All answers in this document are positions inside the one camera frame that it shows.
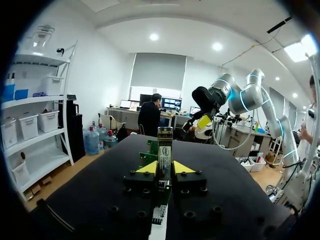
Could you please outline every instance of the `cardboard box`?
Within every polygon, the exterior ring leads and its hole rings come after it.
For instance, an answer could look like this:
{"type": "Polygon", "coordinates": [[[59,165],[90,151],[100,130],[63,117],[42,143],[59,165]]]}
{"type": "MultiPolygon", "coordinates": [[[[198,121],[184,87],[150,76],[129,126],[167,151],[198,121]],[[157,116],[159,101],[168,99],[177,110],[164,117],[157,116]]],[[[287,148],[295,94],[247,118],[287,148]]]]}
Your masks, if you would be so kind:
{"type": "Polygon", "coordinates": [[[42,179],[42,183],[43,185],[46,185],[48,183],[50,183],[52,181],[52,178],[50,176],[45,176],[43,179],[42,179]]]}
{"type": "Polygon", "coordinates": [[[265,161],[268,164],[280,164],[282,159],[282,155],[278,155],[276,156],[274,153],[269,152],[266,156],[265,156],[265,161]]]}
{"type": "Polygon", "coordinates": [[[39,184],[33,185],[30,189],[31,189],[31,192],[32,192],[33,195],[35,195],[35,194],[37,194],[38,192],[41,191],[41,187],[40,187],[39,184]]]}

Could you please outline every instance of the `white robotic arm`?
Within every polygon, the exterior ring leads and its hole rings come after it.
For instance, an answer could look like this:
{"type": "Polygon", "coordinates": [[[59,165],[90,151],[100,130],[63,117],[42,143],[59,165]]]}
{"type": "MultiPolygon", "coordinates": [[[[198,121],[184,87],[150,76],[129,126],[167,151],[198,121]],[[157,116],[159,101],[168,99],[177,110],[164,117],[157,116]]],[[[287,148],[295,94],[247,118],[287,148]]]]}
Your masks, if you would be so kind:
{"type": "Polygon", "coordinates": [[[269,122],[272,138],[282,136],[285,170],[276,186],[272,201],[275,204],[292,204],[301,209],[308,199],[310,173],[302,170],[302,161],[299,160],[288,117],[276,117],[269,94],[261,86],[264,77],[260,69],[253,70],[247,77],[246,87],[242,90],[230,74],[224,73],[210,88],[198,87],[192,93],[192,97],[201,107],[202,115],[207,115],[210,119],[214,118],[219,108],[227,101],[235,115],[262,107],[269,122]]]}

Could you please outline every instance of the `computer monitor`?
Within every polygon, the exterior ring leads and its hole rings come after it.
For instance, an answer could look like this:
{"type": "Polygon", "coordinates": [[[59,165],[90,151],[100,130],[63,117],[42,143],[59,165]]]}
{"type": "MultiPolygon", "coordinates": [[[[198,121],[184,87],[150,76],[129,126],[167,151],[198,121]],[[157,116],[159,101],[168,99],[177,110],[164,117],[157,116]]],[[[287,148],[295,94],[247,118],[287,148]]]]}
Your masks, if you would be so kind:
{"type": "Polygon", "coordinates": [[[145,102],[151,102],[152,95],[148,94],[140,94],[140,106],[144,104],[145,102]]]}
{"type": "Polygon", "coordinates": [[[121,109],[129,109],[129,108],[130,108],[130,105],[131,105],[131,101],[121,100],[120,108],[121,108],[121,109]]]}
{"type": "Polygon", "coordinates": [[[196,112],[199,112],[200,110],[201,110],[200,107],[192,106],[192,107],[190,107],[190,114],[193,115],[193,114],[195,114],[196,112]]]}
{"type": "Polygon", "coordinates": [[[182,98],[163,97],[161,105],[163,109],[181,111],[181,103],[182,98]]]}

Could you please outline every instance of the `blue box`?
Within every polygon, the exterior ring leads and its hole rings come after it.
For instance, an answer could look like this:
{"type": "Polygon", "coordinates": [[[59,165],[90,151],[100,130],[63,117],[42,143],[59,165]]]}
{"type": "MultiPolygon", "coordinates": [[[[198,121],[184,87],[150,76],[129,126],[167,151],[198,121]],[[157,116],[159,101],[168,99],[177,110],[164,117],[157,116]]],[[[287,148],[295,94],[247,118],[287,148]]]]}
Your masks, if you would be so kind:
{"type": "Polygon", "coordinates": [[[258,133],[265,134],[266,132],[262,128],[258,128],[258,133]]]}
{"type": "Polygon", "coordinates": [[[3,88],[3,97],[2,101],[9,102],[14,99],[14,93],[15,93],[15,84],[5,85],[3,88]]]}
{"type": "Polygon", "coordinates": [[[14,93],[14,99],[15,100],[26,99],[28,97],[28,91],[29,89],[16,90],[14,93]]]}

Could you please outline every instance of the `window blind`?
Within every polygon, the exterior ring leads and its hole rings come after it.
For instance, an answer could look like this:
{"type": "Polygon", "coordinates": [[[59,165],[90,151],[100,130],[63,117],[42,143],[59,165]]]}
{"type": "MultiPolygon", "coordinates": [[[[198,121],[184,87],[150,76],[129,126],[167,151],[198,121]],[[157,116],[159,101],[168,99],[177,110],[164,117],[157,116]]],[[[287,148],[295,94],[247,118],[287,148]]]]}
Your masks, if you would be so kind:
{"type": "Polygon", "coordinates": [[[131,86],[182,90],[186,56],[164,53],[137,53],[131,86]]]}

